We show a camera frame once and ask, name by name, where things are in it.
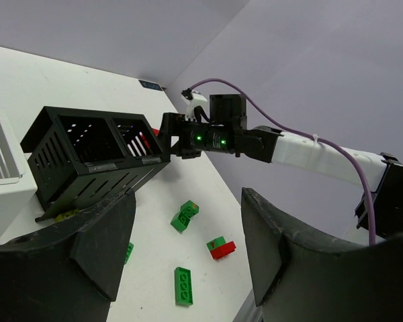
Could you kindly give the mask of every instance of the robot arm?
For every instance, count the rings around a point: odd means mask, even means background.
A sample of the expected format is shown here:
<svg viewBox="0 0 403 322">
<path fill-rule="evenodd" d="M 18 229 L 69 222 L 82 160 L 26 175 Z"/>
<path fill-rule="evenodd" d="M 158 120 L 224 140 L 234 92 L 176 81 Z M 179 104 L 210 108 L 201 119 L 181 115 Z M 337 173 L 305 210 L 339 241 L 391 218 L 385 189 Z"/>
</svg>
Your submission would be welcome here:
<svg viewBox="0 0 403 322">
<path fill-rule="evenodd" d="M 187 113 L 165 113 L 159 140 L 170 154 L 196 158 L 202 151 L 245 154 L 249 158 L 287 164 L 325 174 L 361 186 L 352 164 L 330 146 L 293 133 L 259 126 L 247 129 L 246 97 L 211 95 L 209 123 L 203 123 L 208 100 L 196 92 L 183 91 L 189 103 Z M 179 140 L 171 146 L 171 137 Z M 373 196 L 376 233 L 390 237 L 403 232 L 403 165 L 389 154 L 374 154 L 344 148 L 362 167 Z M 355 215 L 358 227 L 368 229 L 363 198 Z"/>
</svg>

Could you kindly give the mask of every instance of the red lego brick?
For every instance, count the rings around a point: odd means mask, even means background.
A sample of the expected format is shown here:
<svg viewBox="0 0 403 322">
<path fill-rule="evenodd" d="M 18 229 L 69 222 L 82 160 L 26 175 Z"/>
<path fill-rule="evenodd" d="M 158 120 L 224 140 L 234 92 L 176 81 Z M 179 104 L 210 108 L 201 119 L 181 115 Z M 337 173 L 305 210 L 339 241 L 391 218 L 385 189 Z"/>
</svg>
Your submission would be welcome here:
<svg viewBox="0 0 403 322">
<path fill-rule="evenodd" d="M 153 128 L 152 130 L 153 130 L 153 132 L 154 132 L 154 134 L 155 134 L 156 136 L 158 136 L 158 134 L 160 133 L 160 131 L 157 130 L 157 129 L 154 129 L 154 128 Z M 143 134 L 141 135 L 141 137 L 142 137 L 143 142 L 146 144 L 146 146 L 147 146 L 148 148 L 150 148 L 150 145 L 149 145 L 149 143 L 148 143 L 148 140 L 144 137 Z"/>
<path fill-rule="evenodd" d="M 215 260 L 219 260 L 228 254 L 231 254 L 234 252 L 236 249 L 236 245 L 234 244 L 234 241 L 230 241 L 227 244 L 224 244 L 220 247 L 215 248 L 214 250 L 210 251 L 210 254 L 212 255 L 212 258 Z"/>
</svg>

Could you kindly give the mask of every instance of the lego brick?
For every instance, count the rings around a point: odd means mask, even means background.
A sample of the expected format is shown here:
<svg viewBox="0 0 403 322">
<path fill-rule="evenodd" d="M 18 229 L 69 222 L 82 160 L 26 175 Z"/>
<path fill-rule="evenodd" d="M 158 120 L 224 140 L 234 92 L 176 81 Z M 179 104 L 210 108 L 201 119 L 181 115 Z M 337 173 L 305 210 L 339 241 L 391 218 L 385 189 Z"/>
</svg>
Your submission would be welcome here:
<svg viewBox="0 0 403 322">
<path fill-rule="evenodd" d="M 127 254 L 126 254 L 126 261 L 124 262 L 124 265 L 127 264 L 128 259 L 130 258 L 130 255 L 132 254 L 133 247 L 134 247 L 134 245 L 133 245 L 132 243 L 129 243 L 129 244 L 128 244 L 128 247 L 127 247 Z"/>
<path fill-rule="evenodd" d="M 60 221 L 63 221 L 67 218 L 70 218 L 70 217 L 76 215 L 78 212 L 79 212 L 79 209 L 73 209 L 73 210 L 67 211 L 66 213 L 61 213 L 60 215 L 55 217 L 54 221 L 56 223 L 59 223 Z"/>
<path fill-rule="evenodd" d="M 220 260 L 221 258 L 231 254 L 236 249 L 236 245 L 233 241 L 230 241 L 227 244 L 224 244 L 220 247 L 215 248 L 214 250 L 210 251 L 212 258 L 215 260 Z"/>
<path fill-rule="evenodd" d="M 186 230 L 189 225 L 189 218 L 182 212 L 178 212 L 173 218 L 170 224 L 179 232 Z"/>
<path fill-rule="evenodd" d="M 188 200 L 181 206 L 181 212 L 191 219 L 194 215 L 199 213 L 199 206 L 197 206 L 191 200 Z"/>
<path fill-rule="evenodd" d="M 177 305 L 190 306 L 193 304 L 191 271 L 186 268 L 175 269 L 175 300 Z"/>
<path fill-rule="evenodd" d="M 226 243 L 226 240 L 224 239 L 223 236 L 220 236 L 218 238 L 215 238 L 214 240 L 209 241 L 206 245 L 209 249 L 209 251 L 214 250 L 217 247 L 220 247 Z"/>
</svg>

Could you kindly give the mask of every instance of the black label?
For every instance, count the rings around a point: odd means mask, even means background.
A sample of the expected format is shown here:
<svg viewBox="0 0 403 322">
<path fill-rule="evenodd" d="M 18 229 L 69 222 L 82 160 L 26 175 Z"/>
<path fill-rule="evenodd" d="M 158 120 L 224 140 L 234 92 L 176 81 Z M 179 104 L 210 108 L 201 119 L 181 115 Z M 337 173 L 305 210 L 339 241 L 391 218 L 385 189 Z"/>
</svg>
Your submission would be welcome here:
<svg viewBox="0 0 403 322">
<path fill-rule="evenodd" d="M 161 163 L 160 158 L 143 158 L 142 159 L 143 164 L 156 164 L 156 163 Z"/>
<path fill-rule="evenodd" d="M 101 166 L 88 166 L 88 171 L 90 173 L 100 172 L 100 171 L 110 171 L 110 170 L 116 170 L 116 169 L 118 169 L 118 168 L 116 167 L 116 164 L 114 164 L 114 163 L 102 164 Z"/>
<path fill-rule="evenodd" d="M 163 91 L 160 85 L 151 83 L 151 82 L 146 82 L 145 80 L 140 80 L 140 84 L 145 88 L 145 89 L 154 89 L 156 91 Z"/>
</svg>

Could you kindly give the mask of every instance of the green lego brick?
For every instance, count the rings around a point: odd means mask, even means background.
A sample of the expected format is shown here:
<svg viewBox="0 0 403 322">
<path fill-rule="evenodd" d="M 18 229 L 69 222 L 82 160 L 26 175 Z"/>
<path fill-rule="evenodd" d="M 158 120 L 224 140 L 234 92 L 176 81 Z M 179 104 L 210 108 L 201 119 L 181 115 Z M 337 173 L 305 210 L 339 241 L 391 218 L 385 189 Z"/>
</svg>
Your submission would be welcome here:
<svg viewBox="0 0 403 322">
<path fill-rule="evenodd" d="M 126 261 L 124 262 L 124 265 L 127 264 L 128 259 L 130 258 L 130 255 L 132 254 L 133 247 L 134 247 L 134 245 L 133 245 L 132 243 L 129 243 L 129 244 L 128 244 L 128 247 L 127 247 L 127 254 L 126 254 Z"/>
<path fill-rule="evenodd" d="M 181 212 L 186 214 L 186 216 L 191 219 L 194 215 L 199 213 L 199 206 L 197 206 L 191 200 L 188 200 L 181 206 Z"/>
<path fill-rule="evenodd" d="M 170 224 L 179 232 L 186 230 L 189 225 L 189 218 L 182 212 L 178 212 L 173 218 Z"/>
<path fill-rule="evenodd" d="M 54 221 L 56 223 L 59 223 L 60 221 L 63 221 L 67 218 L 70 218 L 70 217 L 76 215 L 78 212 L 79 212 L 79 209 L 73 209 L 73 210 L 67 211 L 66 213 L 61 213 L 60 215 L 55 217 Z"/>
<path fill-rule="evenodd" d="M 217 247 L 220 247 L 226 243 L 226 240 L 223 236 L 215 238 L 214 240 L 209 241 L 206 245 L 209 248 L 209 251 L 214 250 Z"/>
<path fill-rule="evenodd" d="M 177 305 L 188 307 L 193 304 L 191 271 L 186 268 L 176 267 L 175 269 L 175 300 Z"/>
</svg>

